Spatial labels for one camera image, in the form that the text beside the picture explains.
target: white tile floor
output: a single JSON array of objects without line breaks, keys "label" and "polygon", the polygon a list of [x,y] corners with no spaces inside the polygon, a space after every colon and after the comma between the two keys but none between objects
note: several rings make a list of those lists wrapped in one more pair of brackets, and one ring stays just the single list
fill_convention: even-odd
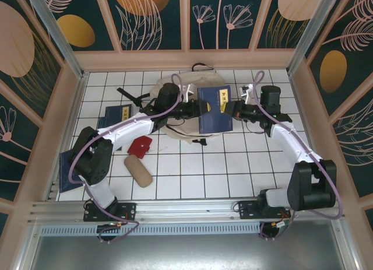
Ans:
[{"label": "white tile floor", "polygon": [[[257,71],[218,70],[231,86],[237,99],[238,88],[252,83]],[[129,104],[116,91],[122,87],[134,96],[149,92],[158,79],[179,71],[91,73],[79,112],[72,144],[86,126],[96,128],[98,118],[107,106]],[[295,128],[305,139],[304,126],[294,93],[285,70],[265,70],[264,85],[281,88],[281,110],[290,114]],[[147,188],[140,188],[124,166],[130,145],[112,156],[108,182],[119,200],[139,199],[200,199],[251,197],[261,189],[286,187],[291,165],[276,143],[262,132],[258,123],[245,125],[233,120],[233,131],[207,139],[207,146],[188,144],[157,132],[142,163],[153,176]],[[87,199],[82,188],[62,193],[59,201]]]}]

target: bag handle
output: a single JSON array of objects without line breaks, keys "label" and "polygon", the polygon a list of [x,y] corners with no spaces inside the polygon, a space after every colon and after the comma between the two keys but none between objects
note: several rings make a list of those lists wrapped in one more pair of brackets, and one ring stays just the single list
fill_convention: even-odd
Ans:
[{"label": "bag handle", "polygon": [[192,66],[192,72],[196,72],[196,71],[194,71],[194,68],[195,68],[196,66],[205,66],[205,67],[210,68],[210,69],[205,69],[204,71],[214,70],[213,67],[211,67],[211,66],[209,66],[209,65],[206,65],[205,63],[196,63],[196,64],[194,64],[194,65]]}]

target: purple cable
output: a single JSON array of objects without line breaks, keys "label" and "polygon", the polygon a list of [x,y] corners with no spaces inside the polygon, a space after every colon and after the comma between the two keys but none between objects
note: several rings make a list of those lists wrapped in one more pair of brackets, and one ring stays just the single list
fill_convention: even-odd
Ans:
[{"label": "purple cable", "polygon": [[[140,118],[132,118],[130,120],[126,120],[126,121],[123,121],[123,123],[120,123],[118,124],[117,126],[111,128],[110,130],[108,131],[105,131],[103,132],[102,134],[94,137],[92,140],[90,140],[87,144],[85,144],[84,147],[82,147],[82,149],[80,150],[80,152],[76,155],[76,157],[74,158],[74,161],[72,162],[71,164],[71,167],[70,167],[70,170],[69,170],[69,175],[68,175],[68,178],[69,178],[69,181],[70,183],[72,184],[84,184],[85,182],[83,181],[74,181],[72,179],[72,173],[74,171],[74,168],[76,166],[76,163],[78,162],[79,158],[82,156],[82,154],[84,153],[84,151],[90,146],[92,145],[95,141],[97,141],[98,139],[102,138],[103,136],[109,134],[110,132],[112,131],[115,131],[116,129],[120,128],[120,127],[123,127],[124,125],[127,125],[129,123],[132,123],[133,121],[141,121],[141,120],[150,120],[152,118],[157,118],[157,117],[162,117],[166,114],[168,114],[170,111],[172,111],[173,109],[176,108],[177,104],[179,102],[182,101],[182,90],[183,90],[183,84],[182,84],[182,79],[180,78],[179,75],[177,75],[176,73],[172,74],[171,75],[171,81],[173,83],[175,83],[175,80],[174,80],[174,77],[177,77],[180,81],[180,92],[179,92],[179,95],[177,97],[177,100],[176,102],[173,104],[173,106],[171,108],[169,108],[167,111],[164,111],[163,113],[160,113],[160,114],[155,114],[155,115],[151,115],[150,117],[140,117]],[[89,195],[89,197],[92,199],[93,203],[102,211],[102,213],[106,214],[107,216],[113,218],[113,219],[116,219],[116,220],[119,220],[120,222],[125,222],[125,223],[134,223],[135,226],[133,228],[131,228],[128,232],[126,232],[125,234],[121,235],[120,237],[116,237],[115,239],[111,240],[113,243],[116,242],[116,241],[119,241],[123,238],[125,238],[129,233],[131,233],[132,231],[134,231],[139,225],[140,223],[135,221],[135,220],[127,220],[127,219],[123,219],[123,218],[119,218],[117,216],[114,216],[110,213],[108,213],[103,207],[100,206],[100,204],[93,198],[91,192],[89,191],[88,187],[85,185],[85,189]],[[107,230],[110,230],[110,229],[116,229],[118,227],[109,227],[107,229],[104,229],[102,232],[105,232]]]},{"label": "purple cable", "polygon": [[339,210],[338,210],[338,214],[336,216],[325,215],[325,214],[320,213],[320,212],[315,211],[315,210],[311,210],[311,212],[315,213],[316,215],[323,216],[323,217],[325,217],[327,219],[339,219],[343,215],[342,199],[341,199],[341,197],[340,197],[340,195],[338,193],[338,190],[337,190],[336,186],[334,185],[332,179],[328,175],[328,173],[321,166],[320,162],[312,155],[312,152],[308,150],[307,146],[304,144],[304,142],[302,141],[302,139],[296,133],[294,133],[293,130],[291,130],[288,126],[286,126],[285,124],[281,123],[280,121],[278,121],[277,119],[275,119],[274,117],[272,117],[269,113],[267,113],[266,110],[260,104],[259,99],[258,99],[258,95],[256,94],[256,85],[258,83],[260,83],[263,78],[264,78],[264,71],[259,71],[258,73],[256,73],[255,78],[254,78],[254,99],[255,99],[256,105],[258,105],[259,109],[264,113],[265,116],[267,116],[273,122],[281,125],[286,131],[288,131],[289,133],[291,133],[295,137],[295,139],[301,144],[302,148],[305,150],[306,154],[308,154],[308,156],[312,159],[312,161],[315,162],[315,164],[317,165],[317,167],[320,169],[320,171],[322,172],[322,174],[325,176],[325,178],[327,179],[328,183],[332,187],[332,190],[333,190],[333,192],[334,192],[334,194],[335,194],[335,196],[337,198]]}]

